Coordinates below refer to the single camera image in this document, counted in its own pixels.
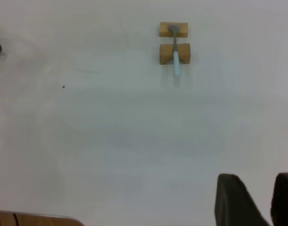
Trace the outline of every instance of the white table surface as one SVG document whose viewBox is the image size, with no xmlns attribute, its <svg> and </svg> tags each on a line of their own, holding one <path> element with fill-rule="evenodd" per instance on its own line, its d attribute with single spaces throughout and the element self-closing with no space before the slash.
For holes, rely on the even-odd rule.
<svg viewBox="0 0 288 226">
<path fill-rule="evenodd" d="M 161 21 L 189 22 L 179 88 Z M 288 171 L 287 0 L 0 0 L 0 42 L 0 210 L 215 225 L 226 172 L 270 221 Z"/>
</svg>

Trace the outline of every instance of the wooden edge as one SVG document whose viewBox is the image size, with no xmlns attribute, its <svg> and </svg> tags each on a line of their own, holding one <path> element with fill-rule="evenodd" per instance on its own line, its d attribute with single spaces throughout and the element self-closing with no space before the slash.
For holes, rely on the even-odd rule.
<svg viewBox="0 0 288 226">
<path fill-rule="evenodd" d="M 160 44 L 160 65 L 165 65 L 168 61 L 173 60 L 173 52 L 173 44 Z M 184 64 L 190 63 L 191 48 L 189 43 L 178 44 L 177 52 L 180 60 L 182 60 Z"/>
<path fill-rule="evenodd" d="M 174 34 L 169 30 L 170 24 L 176 24 L 180 27 L 180 31 L 176 34 L 179 38 L 187 38 L 189 25 L 188 23 L 175 23 L 175 22 L 161 22 L 160 23 L 160 37 L 174 37 Z"/>
</svg>

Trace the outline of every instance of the wooden block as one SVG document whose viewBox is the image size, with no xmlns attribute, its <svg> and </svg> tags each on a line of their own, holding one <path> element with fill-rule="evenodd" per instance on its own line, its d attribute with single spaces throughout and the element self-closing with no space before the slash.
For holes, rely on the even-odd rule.
<svg viewBox="0 0 288 226">
<path fill-rule="evenodd" d="M 173 44 L 160 44 L 160 65 L 165 65 L 168 61 L 173 60 L 173 52 Z M 190 63 L 191 50 L 189 43 L 178 44 L 177 52 L 184 64 Z"/>
<path fill-rule="evenodd" d="M 187 38 L 188 37 L 188 23 L 171 23 L 161 22 L 160 23 L 160 37 L 174 37 L 174 34 L 169 30 L 170 24 L 177 24 L 180 27 L 180 31 L 176 34 L 177 37 Z"/>
</svg>

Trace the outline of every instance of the light blue handle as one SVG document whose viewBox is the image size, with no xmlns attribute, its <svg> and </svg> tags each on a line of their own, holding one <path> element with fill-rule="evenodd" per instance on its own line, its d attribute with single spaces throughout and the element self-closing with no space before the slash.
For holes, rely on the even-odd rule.
<svg viewBox="0 0 288 226">
<path fill-rule="evenodd" d="M 173 53 L 173 64 L 174 64 L 174 75 L 180 76 L 181 69 L 180 69 L 180 59 L 178 58 L 178 52 L 174 51 Z"/>
</svg>

